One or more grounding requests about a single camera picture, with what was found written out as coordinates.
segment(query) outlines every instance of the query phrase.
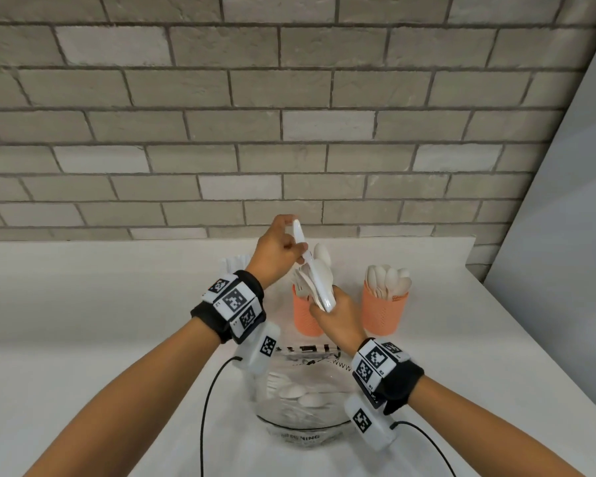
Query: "white countertop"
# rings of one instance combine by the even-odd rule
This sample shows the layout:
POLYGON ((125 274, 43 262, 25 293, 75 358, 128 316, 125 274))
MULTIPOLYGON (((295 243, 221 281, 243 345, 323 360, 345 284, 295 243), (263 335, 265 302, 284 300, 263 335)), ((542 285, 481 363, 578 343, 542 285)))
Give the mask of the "white countertop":
MULTIPOLYGON (((355 295, 367 264, 409 267, 413 289, 396 340, 430 377, 596 477, 596 406, 465 269, 471 238, 322 241, 336 284, 355 295)), ((0 243, 0 477, 24 473, 94 393, 189 318, 219 259, 254 243, 0 243)), ((293 329, 289 295, 282 280, 266 296, 281 344, 313 341, 293 329)), ((203 401, 233 352, 220 347, 133 476, 198 474, 203 401)), ((269 437, 249 405, 239 370, 228 367, 208 410, 207 475, 449 474, 412 429, 398 428, 382 454, 356 435, 302 450, 269 437)), ((426 430, 458 476, 476 475, 410 408, 396 416, 426 430)))

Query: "wire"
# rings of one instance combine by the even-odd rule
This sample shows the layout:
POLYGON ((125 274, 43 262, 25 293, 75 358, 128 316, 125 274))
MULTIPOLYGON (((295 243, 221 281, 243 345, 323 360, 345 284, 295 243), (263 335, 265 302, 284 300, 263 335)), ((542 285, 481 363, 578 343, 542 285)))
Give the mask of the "wire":
POLYGON ((201 454, 201 477, 203 477, 203 429, 205 428, 205 414, 208 410, 208 402, 210 401, 210 393, 212 393, 212 389, 214 388, 214 384, 217 382, 217 378, 223 371, 223 369, 227 366, 230 361, 237 360, 241 361, 241 357, 231 357, 228 361, 223 363, 223 366, 219 368, 217 374, 214 376, 214 380, 212 380, 212 384, 210 385, 210 390, 208 390, 208 396, 205 398, 205 405, 203 405, 203 416, 201 417, 201 437, 199 439, 199 451, 201 454))
POLYGON ((391 425, 391 430, 393 430, 394 428, 396 428, 396 427, 397 427, 398 425, 400 425, 400 424, 401 424, 401 425, 408 425, 408 426, 410 426, 410 427, 413 427, 414 429, 417 429, 417 430, 419 430, 419 431, 421 432, 421 434, 422 434, 424 437, 426 437, 426 438, 429 440, 429 442, 430 442, 431 444, 433 444, 433 447, 435 447, 435 448, 437 449, 437 452, 439 452, 439 455, 441 455, 441 456, 442 456, 442 458, 444 459, 444 462, 446 462, 446 465, 448 465, 448 468, 450 469, 451 473, 453 474, 453 477, 457 477, 457 476, 455 475, 455 473, 454 473, 454 470, 453 470, 453 468, 452 468, 452 467, 451 467, 451 465, 450 465, 450 462, 448 462, 448 459, 447 459, 447 458, 446 458, 446 456, 444 455, 444 452, 442 452, 441 450, 439 450, 439 447, 437 447, 437 444, 436 444, 435 442, 433 442, 433 439, 431 439, 431 438, 428 436, 428 434, 427 434, 426 432, 424 432, 422 429, 420 429, 420 428, 419 428, 417 425, 415 425, 415 424, 411 424, 410 422, 405 422, 405 421, 403 421, 403 420, 400 420, 399 422, 396 422, 396 423, 392 424, 392 425, 391 425))

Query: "brick wall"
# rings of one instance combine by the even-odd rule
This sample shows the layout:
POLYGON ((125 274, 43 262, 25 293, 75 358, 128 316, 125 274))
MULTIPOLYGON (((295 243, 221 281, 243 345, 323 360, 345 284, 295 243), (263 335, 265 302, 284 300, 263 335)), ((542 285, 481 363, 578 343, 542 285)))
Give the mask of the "brick wall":
POLYGON ((0 240, 475 235, 483 277, 596 0, 0 0, 0 240))

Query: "wristband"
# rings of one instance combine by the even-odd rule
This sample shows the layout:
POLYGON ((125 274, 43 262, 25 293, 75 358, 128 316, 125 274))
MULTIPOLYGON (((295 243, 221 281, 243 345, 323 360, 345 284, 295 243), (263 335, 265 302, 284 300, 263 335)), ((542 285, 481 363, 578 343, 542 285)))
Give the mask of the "wristband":
POLYGON ((259 281, 239 270, 216 280, 190 314, 214 330, 222 344, 231 339, 241 344, 267 318, 263 297, 259 281))
POLYGON ((353 377, 373 408, 384 403, 384 414, 390 415, 408 403, 424 370, 411 356, 386 338, 369 338, 358 349, 351 362, 353 377))

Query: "orange utensil holder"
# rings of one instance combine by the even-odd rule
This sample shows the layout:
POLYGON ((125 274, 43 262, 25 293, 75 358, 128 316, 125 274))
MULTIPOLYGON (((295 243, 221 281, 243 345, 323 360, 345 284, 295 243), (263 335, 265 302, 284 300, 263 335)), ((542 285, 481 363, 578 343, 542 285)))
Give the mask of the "orange utensil holder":
POLYGON ((296 288, 292 285, 294 293, 294 326, 305 337, 319 337, 324 333, 316 319, 309 313, 310 302, 296 296, 296 288))
POLYGON ((393 301, 375 297, 365 282, 362 291, 362 324, 364 328, 380 337, 395 333, 408 298, 408 293, 404 296, 393 297, 393 301))

